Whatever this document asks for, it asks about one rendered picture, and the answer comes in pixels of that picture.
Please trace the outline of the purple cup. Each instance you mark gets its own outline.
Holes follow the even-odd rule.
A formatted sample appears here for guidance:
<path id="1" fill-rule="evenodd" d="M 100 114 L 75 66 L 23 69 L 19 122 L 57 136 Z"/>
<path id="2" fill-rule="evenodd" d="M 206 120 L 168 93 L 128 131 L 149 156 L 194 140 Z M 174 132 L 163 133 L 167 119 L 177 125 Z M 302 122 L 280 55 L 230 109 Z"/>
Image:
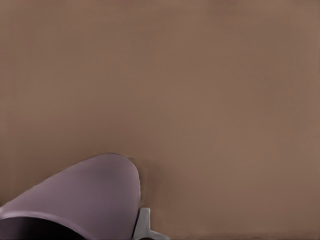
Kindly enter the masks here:
<path id="1" fill-rule="evenodd" d="M 97 155 L 0 207 L 0 240 L 132 240 L 140 204 L 135 165 Z"/>

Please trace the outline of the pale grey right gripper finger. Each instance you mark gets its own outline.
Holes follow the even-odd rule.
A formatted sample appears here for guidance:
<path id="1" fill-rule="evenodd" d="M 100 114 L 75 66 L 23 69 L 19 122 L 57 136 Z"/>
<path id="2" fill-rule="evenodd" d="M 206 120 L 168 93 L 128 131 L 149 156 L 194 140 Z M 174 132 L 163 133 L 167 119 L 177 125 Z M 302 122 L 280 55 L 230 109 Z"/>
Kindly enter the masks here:
<path id="1" fill-rule="evenodd" d="M 170 240 L 168 236 L 151 229 L 151 210 L 141 207 L 132 236 L 133 240 Z"/>

